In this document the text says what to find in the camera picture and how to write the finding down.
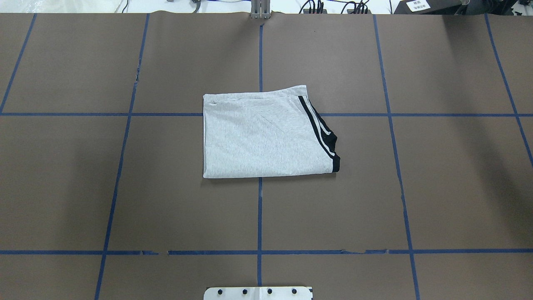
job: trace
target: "light gray fabric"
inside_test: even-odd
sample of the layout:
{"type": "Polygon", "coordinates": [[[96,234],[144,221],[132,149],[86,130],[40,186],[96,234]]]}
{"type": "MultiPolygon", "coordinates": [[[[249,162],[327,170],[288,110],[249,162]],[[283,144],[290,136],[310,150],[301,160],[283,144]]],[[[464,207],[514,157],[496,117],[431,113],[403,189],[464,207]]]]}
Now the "light gray fabric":
{"type": "Polygon", "coordinates": [[[305,85],[289,89],[204,95],[204,178],[330,173],[335,153],[305,85]],[[312,114],[319,138],[299,96],[312,114]]]}

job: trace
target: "blue tape line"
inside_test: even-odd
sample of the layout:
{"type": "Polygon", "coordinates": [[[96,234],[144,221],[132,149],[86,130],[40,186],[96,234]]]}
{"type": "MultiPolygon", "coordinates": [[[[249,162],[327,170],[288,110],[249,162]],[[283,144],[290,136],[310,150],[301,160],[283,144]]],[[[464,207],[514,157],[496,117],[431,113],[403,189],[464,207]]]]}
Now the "blue tape line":
{"type": "Polygon", "coordinates": [[[467,253],[533,253],[533,248],[488,248],[488,249],[414,249],[389,250],[389,254],[467,254],[467,253]]]}
{"type": "Polygon", "coordinates": [[[168,255],[257,255],[257,250],[181,250],[168,251],[168,255]]]}
{"type": "Polygon", "coordinates": [[[262,285],[263,250],[263,178],[259,177],[257,185],[257,286],[262,285]]]}
{"type": "Polygon", "coordinates": [[[259,91],[263,91],[263,26],[259,26],[259,91]]]}
{"type": "Polygon", "coordinates": [[[37,19],[36,13],[34,13],[34,16],[31,19],[30,27],[28,28],[28,32],[26,33],[26,38],[24,39],[24,43],[22,44],[22,48],[20,49],[20,52],[19,52],[19,57],[17,58],[17,62],[15,63],[15,67],[13,68],[13,73],[11,73],[11,78],[9,79],[9,83],[7,84],[7,88],[5,89],[4,98],[2,99],[2,104],[0,104],[0,113],[4,110],[7,97],[9,96],[9,91],[11,90],[11,85],[13,84],[13,80],[15,79],[15,75],[17,74],[17,70],[19,69],[19,64],[20,64],[20,60],[22,59],[22,54],[24,54],[24,50],[26,49],[26,45],[28,44],[28,40],[30,39],[31,30],[33,29],[33,26],[35,24],[35,19],[37,19]]]}
{"type": "Polygon", "coordinates": [[[146,14],[146,21],[144,22],[144,32],[142,34],[142,42],[141,42],[141,51],[139,52],[139,64],[137,66],[137,74],[135,76],[135,82],[133,83],[133,91],[130,101],[130,110],[128,111],[128,120],[126,122],[126,130],[124,131],[124,139],[122,141],[122,149],[120,150],[120,160],[118,162],[118,171],[117,171],[117,178],[115,179],[115,188],[113,191],[113,199],[111,201],[111,209],[109,212],[109,219],[107,222],[107,230],[106,230],[106,239],[104,241],[103,245],[103,255],[102,255],[102,261],[100,263],[100,273],[98,275],[98,281],[96,283],[96,292],[94,293],[94,299],[98,300],[100,297],[100,288],[102,286],[102,278],[103,278],[103,272],[104,268],[106,266],[106,256],[107,256],[107,249],[109,247],[109,237],[111,236],[111,226],[113,224],[113,217],[115,215],[115,206],[117,203],[117,194],[118,194],[118,183],[120,181],[120,177],[122,175],[122,165],[124,164],[124,152],[126,150],[126,142],[128,140],[128,134],[130,132],[130,124],[132,119],[132,113],[133,113],[133,105],[135,104],[135,94],[137,92],[137,85],[139,82],[139,73],[141,72],[141,63],[142,63],[142,55],[144,52],[144,44],[146,43],[146,33],[148,30],[148,22],[150,20],[150,14],[146,14]]]}
{"type": "Polygon", "coordinates": [[[0,250],[0,255],[102,255],[101,250],[0,250]]]}
{"type": "Polygon", "coordinates": [[[203,113],[132,113],[132,116],[144,116],[144,117],[150,117],[150,116],[159,116],[159,117],[165,117],[165,116],[201,117],[201,116],[204,116],[204,114],[203,113]]]}
{"type": "MultiPolygon", "coordinates": [[[[407,215],[407,205],[405,201],[405,193],[403,190],[403,181],[401,178],[401,170],[400,170],[400,160],[398,159],[398,149],[396,147],[396,137],[394,135],[394,127],[392,124],[392,114],[391,114],[391,105],[389,102],[389,92],[387,90],[387,82],[385,80],[385,68],[383,66],[383,56],[381,53],[381,44],[379,42],[379,31],[377,28],[377,19],[376,15],[372,15],[374,19],[374,32],[376,33],[376,44],[377,44],[377,53],[379,56],[379,67],[381,69],[381,80],[383,82],[383,92],[385,93],[385,104],[387,106],[387,113],[389,115],[389,129],[391,131],[391,139],[392,139],[392,149],[394,151],[394,161],[396,163],[396,174],[398,176],[398,181],[400,183],[400,191],[401,191],[401,201],[403,205],[403,221],[405,224],[405,231],[407,234],[407,246],[409,247],[409,251],[413,250],[413,242],[411,240],[411,230],[409,228],[409,217],[407,215]]],[[[417,300],[420,300],[420,291],[418,288],[418,277],[416,275],[416,265],[415,265],[415,256],[411,252],[409,254],[409,258],[411,260],[411,272],[413,273],[413,284],[415,287],[415,296],[417,300]]]]}
{"type": "Polygon", "coordinates": [[[385,113],[321,113],[322,117],[386,117],[385,113]]]}
{"type": "Polygon", "coordinates": [[[3,116],[127,116],[128,113],[2,113],[3,116]]]}
{"type": "Polygon", "coordinates": [[[265,255],[352,255],[352,254],[363,254],[363,253],[350,252],[346,250],[264,250],[263,254],[265,255]]]}
{"type": "Polygon", "coordinates": [[[502,74],[503,83],[505,84],[505,89],[507,90],[509,101],[511,101],[511,106],[513,107],[514,115],[516,116],[516,122],[518,123],[518,128],[520,129],[520,134],[522,135],[522,140],[524,141],[524,145],[528,153],[529,162],[531,163],[531,166],[533,167],[533,155],[531,154],[531,149],[529,148],[528,140],[526,138],[526,134],[524,133],[524,129],[522,127],[522,122],[520,122],[520,117],[518,116],[518,110],[516,109],[513,95],[511,94],[511,89],[509,88],[509,84],[507,82],[507,77],[505,77],[505,72],[503,71],[502,62],[499,59],[498,50],[496,50],[496,44],[494,43],[494,38],[492,37],[492,30],[490,29],[489,15],[487,14],[485,14],[485,23],[487,24],[487,31],[489,33],[490,44],[492,45],[492,50],[494,51],[494,57],[496,58],[496,62],[498,63],[498,68],[500,69],[500,73],[502,74]]]}
{"type": "MultiPolygon", "coordinates": [[[[106,255],[159,255],[150,250],[108,250],[106,255]]],[[[379,255],[379,254],[476,254],[476,253],[533,253],[533,248],[481,249],[377,249],[365,252],[346,250],[181,250],[169,255],[379,255]]],[[[0,255],[103,255],[102,250],[0,250],[0,255]]]]}
{"type": "MultiPolygon", "coordinates": [[[[0,113],[1,116],[128,116],[129,113],[0,113]]],[[[132,113],[132,116],[193,116],[203,113],[132,113]]],[[[433,113],[391,113],[393,117],[533,117],[533,114],[433,114],[433,113]]],[[[387,117],[387,113],[321,113],[323,117],[387,117]]]]}
{"type": "Polygon", "coordinates": [[[514,117],[514,114],[425,114],[391,113],[393,117],[514,117]]]}
{"type": "MultiPolygon", "coordinates": [[[[259,91],[263,91],[263,26],[259,26],[259,91]]],[[[263,257],[261,251],[263,249],[263,178],[259,177],[257,180],[257,286],[263,284],[262,280],[262,264],[263,257]]]]}

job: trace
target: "white label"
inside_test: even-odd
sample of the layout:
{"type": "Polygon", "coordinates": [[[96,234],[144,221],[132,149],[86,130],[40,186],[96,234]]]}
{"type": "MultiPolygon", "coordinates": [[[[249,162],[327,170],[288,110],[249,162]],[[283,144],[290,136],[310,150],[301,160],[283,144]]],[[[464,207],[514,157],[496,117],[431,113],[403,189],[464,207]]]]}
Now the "white label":
{"type": "Polygon", "coordinates": [[[426,0],[415,0],[407,2],[406,4],[412,12],[427,10],[431,8],[426,0]]]}

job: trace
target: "black cable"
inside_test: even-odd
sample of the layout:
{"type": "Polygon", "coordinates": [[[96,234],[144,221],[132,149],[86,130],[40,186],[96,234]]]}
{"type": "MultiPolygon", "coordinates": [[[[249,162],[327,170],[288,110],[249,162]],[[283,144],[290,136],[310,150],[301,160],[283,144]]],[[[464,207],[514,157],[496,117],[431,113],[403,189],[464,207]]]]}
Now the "black cable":
{"type": "Polygon", "coordinates": [[[201,0],[197,0],[196,1],[196,9],[192,13],[197,13],[200,10],[200,5],[201,5],[201,0]]]}
{"type": "Polygon", "coordinates": [[[503,0],[501,3],[500,3],[500,12],[499,12],[499,15],[503,15],[504,12],[505,12],[505,8],[507,7],[507,4],[508,4],[509,0],[503,0]]]}
{"type": "Polygon", "coordinates": [[[349,1],[349,2],[346,2],[346,4],[344,5],[344,7],[342,8],[341,10],[341,14],[344,12],[344,9],[346,8],[346,6],[348,6],[348,4],[353,4],[353,10],[356,10],[356,5],[357,3],[355,3],[354,1],[349,1]]]}
{"type": "Polygon", "coordinates": [[[368,1],[370,1],[370,0],[366,0],[366,2],[364,3],[365,7],[363,7],[363,10],[364,10],[363,14],[367,14],[368,13],[368,5],[366,5],[368,3],[368,1]]]}
{"type": "Polygon", "coordinates": [[[454,15],[463,15],[465,11],[466,11],[466,5],[461,5],[457,9],[457,11],[454,13],[454,15]]]}
{"type": "Polygon", "coordinates": [[[300,8],[300,12],[298,12],[298,13],[302,13],[303,8],[305,7],[305,5],[306,5],[307,3],[309,3],[309,13],[311,13],[311,2],[313,3],[313,6],[314,6],[314,0],[307,0],[307,1],[305,1],[305,3],[302,5],[302,8],[300,8]]]}
{"type": "Polygon", "coordinates": [[[487,4],[489,5],[489,8],[487,9],[487,13],[491,13],[491,11],[493,10],[494,8],[494,3],[492,2],[492,0],[487,0],[487,4]]]}
{"type": "Polygon", "coordinates": [[[126,6],[122,9],[122,13],[126,10],[126,7],[128,7],[128,4],[130,3],[130,0],[126,0],[126,6]]]}
{"type": "Polygon", "coordinates": [[[350,12],[350,14],[356,14],[356,12],[357,12],[357,6],[354,6],[353,10],[352,10],[352,12],[350,12]]]}
{"type": "Polygon", "coordinates": [[[357,6],[354,7],[353,11],[350,14],[365,14],[365,9],[368,11],[368,6],[366,5],[367,2],[363,3],[363,1],[361,1],[359,3],[356,3],[357,6]]]}

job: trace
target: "white metal plate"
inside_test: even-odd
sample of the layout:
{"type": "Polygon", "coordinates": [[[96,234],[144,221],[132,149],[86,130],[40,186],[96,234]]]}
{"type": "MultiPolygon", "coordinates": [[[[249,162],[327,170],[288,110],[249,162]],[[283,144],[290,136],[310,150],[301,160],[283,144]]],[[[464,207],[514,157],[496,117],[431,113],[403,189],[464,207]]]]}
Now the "white metal plate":
{"type": "Polygon", "coordinates": [[[204,300],[312,300],[311,287],[208,288],[204,300]]]}

